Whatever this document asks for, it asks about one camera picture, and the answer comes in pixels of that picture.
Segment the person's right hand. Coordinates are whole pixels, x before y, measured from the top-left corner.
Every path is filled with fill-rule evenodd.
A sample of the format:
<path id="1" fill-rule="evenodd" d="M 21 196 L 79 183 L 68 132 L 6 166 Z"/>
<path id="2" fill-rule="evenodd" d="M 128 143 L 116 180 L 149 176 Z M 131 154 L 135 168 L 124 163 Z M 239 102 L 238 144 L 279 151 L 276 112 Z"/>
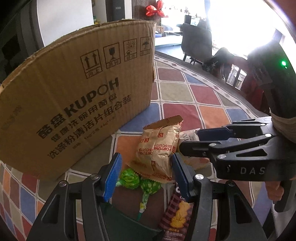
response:
<path id="1" fill-rule="evenodd" d="M 270 200 L 277 202 L 282 199 L 284 188 L 280 185 L 280 181 L 266 181 L 265 187 Z"/>

